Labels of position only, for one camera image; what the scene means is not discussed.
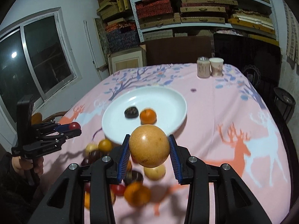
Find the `person's left hand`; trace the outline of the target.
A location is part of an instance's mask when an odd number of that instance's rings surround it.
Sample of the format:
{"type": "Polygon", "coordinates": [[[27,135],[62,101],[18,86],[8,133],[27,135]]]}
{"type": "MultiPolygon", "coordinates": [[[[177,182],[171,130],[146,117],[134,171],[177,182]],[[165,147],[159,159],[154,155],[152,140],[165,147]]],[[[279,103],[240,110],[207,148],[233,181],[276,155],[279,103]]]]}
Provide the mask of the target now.
{"type": "Polygon", "coordinates": [[[27,161],[26,159],[22,159],[20,156],[12,157],[11,163],[15,173],[19,174],[20,176],[25,176],[25,171],[31,169],[34,169],[34,172],[38,176],[41,176],[44,172],[43,157],[35,159],[33,163],[27,161]]]}

